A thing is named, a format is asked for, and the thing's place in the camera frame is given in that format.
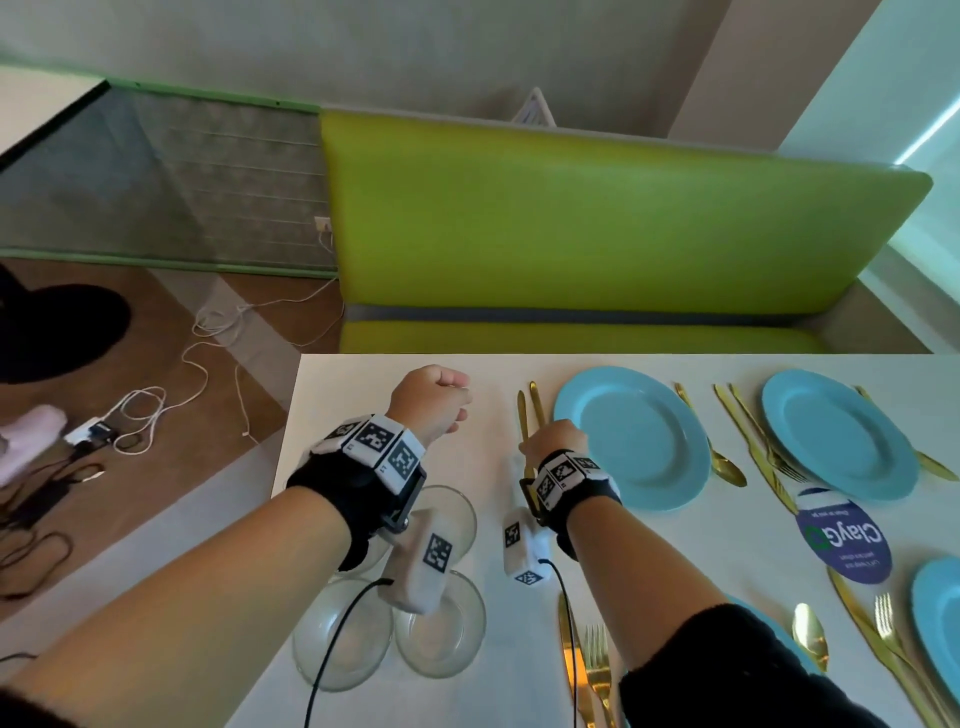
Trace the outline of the round blue sticker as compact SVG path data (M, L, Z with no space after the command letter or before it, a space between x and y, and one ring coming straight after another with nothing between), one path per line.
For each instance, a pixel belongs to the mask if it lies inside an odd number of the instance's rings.
M823 564L858 584L888 580L893 571L889 541L862 507L821 486L800 489L796 503L799 533Z

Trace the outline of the green padded bench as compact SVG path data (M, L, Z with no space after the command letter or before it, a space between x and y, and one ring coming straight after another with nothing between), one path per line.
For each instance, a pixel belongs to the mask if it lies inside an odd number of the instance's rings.
M825 354L933 188L904 165L319 116L351 355Z

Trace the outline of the black round object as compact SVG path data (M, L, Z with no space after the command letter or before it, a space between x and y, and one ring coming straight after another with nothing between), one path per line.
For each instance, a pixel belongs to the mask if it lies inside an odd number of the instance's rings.
M126 297L93 284L29 289L0 263L0 384L38 383L76 372L127 334Z

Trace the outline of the person's left forearm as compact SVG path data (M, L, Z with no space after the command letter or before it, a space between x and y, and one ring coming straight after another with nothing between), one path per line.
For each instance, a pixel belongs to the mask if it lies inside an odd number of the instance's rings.
M347 556L292 488L75 625L0 687L0 728L223 728Z

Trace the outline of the person's left hand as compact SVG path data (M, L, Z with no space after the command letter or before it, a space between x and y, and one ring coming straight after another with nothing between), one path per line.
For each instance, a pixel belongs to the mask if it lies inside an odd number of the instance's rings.
M437 375L440 365L427 365L411 370L393 389L386 417L413 433L425 448L430 448L442 436L439 432L441 416L440 387Z

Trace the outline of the black marker wristband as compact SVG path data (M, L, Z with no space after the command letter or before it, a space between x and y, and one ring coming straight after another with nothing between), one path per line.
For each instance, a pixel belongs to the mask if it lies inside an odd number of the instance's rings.
M407 530L425 454L411 429L380 414L344 420L303 453L285 487L319 494L344 519L351 542L338 572L360 566L374 536Z
M616 481L589 455L571 449L558 449L545 457L526 487L534 503L534 519L556 534L559 549L576 562L568 529L572 510L596 497L622 504Z

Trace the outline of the person's right forearm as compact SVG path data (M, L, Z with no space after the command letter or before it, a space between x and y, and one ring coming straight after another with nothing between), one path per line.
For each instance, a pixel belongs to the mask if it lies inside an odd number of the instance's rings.
M579 503L566 525L628 671L649 663L689 619L728 602L682 553L606 496Z

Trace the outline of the white fabric object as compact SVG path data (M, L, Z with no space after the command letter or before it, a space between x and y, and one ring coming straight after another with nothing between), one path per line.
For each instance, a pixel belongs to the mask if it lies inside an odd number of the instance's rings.
M0 423L0 488L9 485L48 451L66 425L66 413L49 404L38 405L15 420Z

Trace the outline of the gold spoon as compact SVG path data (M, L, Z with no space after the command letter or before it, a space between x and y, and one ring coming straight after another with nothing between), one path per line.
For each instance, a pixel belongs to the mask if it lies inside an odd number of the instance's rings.
M830 666L830 648L825 629L810 604L801 602L794 607L791 633L795 644L821 674Z
M848 413L862 431L858 437L862 441L860 448L864 450L870 445L873 450L871 468L875 474L870 478L880 491L889 493L884 495L885 499L899 498L910 492L924 473L960 483L960 474L911 444L863 386L842 385L840 390L845 393Z
M699 415L697 415L696 410L692 404L692 401L687 393L684 385L678 381L673 382L673 388L677 396L687 405L687 407L694 412L697 416L698 422L700 422ZM748 485L747 477L745 473L729 458L720 453L713 444L713 441L709 436L706 437L706 443L709 447L710 458L711 458L711 469L714 475L719 479L726 481L726 483L733 485L737 488L746 488Z

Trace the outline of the person's right hand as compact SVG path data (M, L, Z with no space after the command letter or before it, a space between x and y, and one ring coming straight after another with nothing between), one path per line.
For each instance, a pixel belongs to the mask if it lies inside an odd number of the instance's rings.
M539 468L557 452L574 452L586 455L589 436L570 419L564 418L548 423L535 431L518 446L528 465Z

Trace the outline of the clear glass plate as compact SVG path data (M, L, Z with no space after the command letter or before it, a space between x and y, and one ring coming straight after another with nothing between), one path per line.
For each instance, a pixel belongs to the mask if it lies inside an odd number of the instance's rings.
M377 589L364 578L334 580L295 625L294 662L308 685L314 683L335 633L340 635L318 683L321 691L351 690L379 668L392 641L393 615Z
M476 658L487 628L481 592L456 569L437 610L416 614L392 610L397 650L415 673L433 679L461 674Z
M448 485L436 484L421 489L411 512L434 509L444 517L454 530L454 539L448 565L452 568L466 556L476 538L477 518L474 506L461 492ZM341 572L342 576L362 575L373 569L393 548L394 542L380 534L369 543L365 558L352 569Z

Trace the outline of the white power adapter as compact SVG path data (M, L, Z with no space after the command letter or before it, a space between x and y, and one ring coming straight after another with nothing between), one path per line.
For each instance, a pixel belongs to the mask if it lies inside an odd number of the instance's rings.
M114 443L117 430L104 418L90 418L62 435L62 440L75 450L97 449Z

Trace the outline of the green framed grey panel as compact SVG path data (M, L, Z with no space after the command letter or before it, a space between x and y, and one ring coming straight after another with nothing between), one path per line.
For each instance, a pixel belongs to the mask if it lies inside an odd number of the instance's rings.
M318 107L98 83L0 152L0 258L331 277Z

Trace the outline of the black sleeve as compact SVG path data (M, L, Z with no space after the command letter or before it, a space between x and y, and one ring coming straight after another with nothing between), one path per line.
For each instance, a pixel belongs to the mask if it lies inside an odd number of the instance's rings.
M690 617L619 697L630 728L889 728L730 603Z

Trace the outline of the white folded stand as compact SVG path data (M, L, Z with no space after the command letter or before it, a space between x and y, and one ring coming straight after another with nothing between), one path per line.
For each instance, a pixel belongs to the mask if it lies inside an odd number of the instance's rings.
M521 126L557 128L557 123L546 102L546 97L537 86L531 89L520 109L512 116L510 123Z

